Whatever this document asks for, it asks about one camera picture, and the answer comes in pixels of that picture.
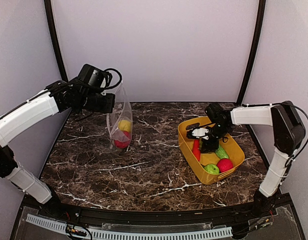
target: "cucumber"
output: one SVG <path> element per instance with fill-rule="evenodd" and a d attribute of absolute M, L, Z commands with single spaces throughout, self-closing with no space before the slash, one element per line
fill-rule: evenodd
<path fill-rule="evenodd" d="M 230 158 L 221 145 L 218 145 L 218 149 L 215 151 L 215 154 L 219 157 L 219 159 L 229 159 Z"/>

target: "brown marble surface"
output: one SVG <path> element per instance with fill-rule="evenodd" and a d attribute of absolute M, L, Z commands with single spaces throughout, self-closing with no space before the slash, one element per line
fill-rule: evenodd
<path fill-rule="evenodd" d="M 133 136 L 111 152 L 106 115 L 72 114 L 41 179 L 63 203 L 111 210 L 182 211 L 251 202 L 266 168 L 244 126 L 231 134 L 245 153 L 231 176 L 203 185 L 178 147 L 178 124 L 205 116 L 208 103 L 132 103 Z M 232 107 L 222 103 L 224 108 Z"/>

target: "green apple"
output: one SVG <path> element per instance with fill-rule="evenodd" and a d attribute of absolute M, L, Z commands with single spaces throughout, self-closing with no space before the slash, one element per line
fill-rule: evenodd
<path fill-rule="evenodd" d="M 219 174 L 220 169 L 215 164 L 208 164 L 204 167 L 205 171 L 209 174 Z"/>

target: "bin handle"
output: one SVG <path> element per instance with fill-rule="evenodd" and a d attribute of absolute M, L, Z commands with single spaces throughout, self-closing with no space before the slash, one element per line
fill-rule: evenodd
<path fill-rule="evenodd" d="M 221 175 L 219 175 L 219 176 L 217 177 L 217 178 L 218 178 L 218 181 L 220 181 L 220 180 L 222 180 L 222 179 L 228 177 L 228 176 L 231 175 L 235 170 L 236 170 L 235 167 L 233 167 L 232 169 L 230 169 L 230 170 L 228 170 L 228 171 L 222 173 Z"/>

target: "yellow plastic container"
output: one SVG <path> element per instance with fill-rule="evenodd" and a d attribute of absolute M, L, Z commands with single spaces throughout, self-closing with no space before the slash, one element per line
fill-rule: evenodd
<path fill-rule="evenodd" d="M 179 147 L 186 158 L 188 164 L 194 171 L 195 175 L 198 177 L 202 184 L 210 185 L 220 181 L 229 175 L 231 175 L 238 167 L 241 165 L 245 159 L 244 152 L 240 148 L 240 146 L 236 143 L 236 141 L 227 134 L 226 137 L 228 138 L 227 142 L 223 142 L 222 140 L 219 141 L 219 144 L 224 148 L 227 152 L 229 159 L 233 163 L 233 168 L 222 172 L 219 174 L 211 174 L 204 170 L 203 166 L 208 164 L 217 164 L 220 160 L 215 153 L 202 153 L 200 155 L 200 161 L 192 153 L 194 140 L 188 139 L 186 137 L 186 127 L 189 125 L 193 125 L 199 123 L 199 125 L 209 124 L 211 121 L 207 116 L 202 116 L 198 118 L 193 118 L 191 120 L 187 120 L 182 122 L 178 126 L 178 143 Z"/>

